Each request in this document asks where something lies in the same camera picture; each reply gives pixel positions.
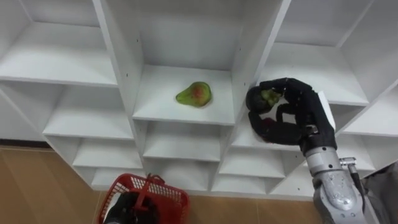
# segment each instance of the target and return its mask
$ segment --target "wooden floor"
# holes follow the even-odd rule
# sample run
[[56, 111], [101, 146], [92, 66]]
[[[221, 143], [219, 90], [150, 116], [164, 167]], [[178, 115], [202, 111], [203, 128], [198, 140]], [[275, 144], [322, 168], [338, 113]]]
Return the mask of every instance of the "wooden floor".
[[[0, 149], [1, 223], [90, 224], [103, 192], [92, 191], [54, 152]], [[191, 224], [320, 224], [310, 202], [191, 197]]]

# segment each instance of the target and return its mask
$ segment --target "shelf panel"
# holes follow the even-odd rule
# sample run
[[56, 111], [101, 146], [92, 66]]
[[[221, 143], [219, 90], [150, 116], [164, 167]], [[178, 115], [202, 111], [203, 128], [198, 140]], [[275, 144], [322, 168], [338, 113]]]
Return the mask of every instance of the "shelf panel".
[[312, 177], [307, 167], [295, 169], [289, 177], [283, 180], [272, 192], [272, 195], [290, 195], [313, 197]]
[[74, 166], [142, 169], [132, 141], [83, 139]]
[[117, 87], [100, 28], [33, 22], [0, 63], [0, 79]]
[[343, 133], [398, 137], [398, 87], [383, 96]]
[[296, 78], [324, 91], [329, 103], [366, 106], [369, 101], [343, 54], [334, 47], [274, 44], [261, 81]]
[[161, 176], [166, 183], [184, 190], [206, 191], [214, 166], [208, 162], [148, 161], [150, 173]]
[[230, 149], [220, 174], [284, 178], [284, 162], [279, 151]]
[[[273, 109], [266, 114], [265, 117], [272, 118], [276, 120], [277, 105], [273, 107]], [[284, 116], [284, 120], [294, 123], [293, 117]], [[238, 130], [236, 131], [236, 137], [232, 142], [233, 147], [248, 147], [248, 148], [257, 148], [257, 149], [270, 149], [270, 150], [285, 150], [285, 151], [300, 151], [298, 146], [284, 146], [280, 144], [273, 144], [269, 142], [264, 142], [253, 130], [249, 122], [249, 118], [247, 114], [243, 115], [243, 119], [238, 126]]]
[[109, 190], [113, 182], [121, 174], [134, 174], [141, 177], [145, 177], [145, 172], [143, 170], [137, 169], [109, 169], [109, 168], [98, 168], [95, 171], [93, 181], [91, 186], [96, 190]]
[[220, 161], [220, 127], [150, 122], [144, 157]]
[[259, 177], [241, 177], [219, 175], [211, 189], [212, 192], [235, 192], [246, 194], [266, 194], [264, 179]]
[[[206, 82], [213, 99], [202, 108], [181, 105], [175, 96], [193, 82]], [[135, 119], [200, 124], [234, 124], [229, 72], [145, 65]]]
[[117, 89], [69, 86], [44, 134], [84, 138], [133, 139]]

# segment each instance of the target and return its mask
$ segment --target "metal robot arm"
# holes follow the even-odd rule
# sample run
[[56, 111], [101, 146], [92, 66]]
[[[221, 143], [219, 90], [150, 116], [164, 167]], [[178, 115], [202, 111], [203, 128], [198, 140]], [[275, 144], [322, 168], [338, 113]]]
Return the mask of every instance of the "metal robot arm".
[[[277, 108], [277, 121], [261, 119], [283, 96], [287, 103]], [[246, 95], [253, 130], [267, 142], [299, 145], [313, 177], [314, 204], [324, 223], [368, 223], [364, 217], [365, 195], [355, 170], [355, 160], [340, 160], [336, 153], [335, 124], [323, 93], [293, 78], [262, 82]], [[295, 116], [296, 124], [283, 121], [282, 114]], [[351, 176], [342, 168], [348, 166]]]

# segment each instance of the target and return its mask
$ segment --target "red basket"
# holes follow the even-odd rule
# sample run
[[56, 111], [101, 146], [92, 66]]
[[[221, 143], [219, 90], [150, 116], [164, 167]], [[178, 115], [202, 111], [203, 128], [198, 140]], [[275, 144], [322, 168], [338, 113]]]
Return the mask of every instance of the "red basket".
[[165, 185], [158, 175], [149, 174], [145, 179], [133, 174], [120, 175], [108, 193], [98, 215], [98, 224], [103, 224], [106, 211], [115, 193], [137, 192], [139, 197], [134, 208], [141, 207], [144, 197], [149, 197], [159, 212], [159, 224], [184, 224], [190, 208], [189, 197], [183, 190]]

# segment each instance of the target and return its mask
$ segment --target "green pear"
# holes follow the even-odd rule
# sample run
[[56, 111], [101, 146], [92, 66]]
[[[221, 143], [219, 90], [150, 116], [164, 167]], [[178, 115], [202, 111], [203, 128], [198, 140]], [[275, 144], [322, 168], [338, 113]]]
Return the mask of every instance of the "green pear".
[[205, 106], [211, 100], [210, 86], [205, 82], [194, 82], [175, 97], [177, 102], [194, 107]]
[[261, 91], [262, 99], [266, 100], [269, 106], [274, 106], [275, 104], [277, 104], [281, 96], [282, 96], [281, 94], [276, 93], [272, 90]]

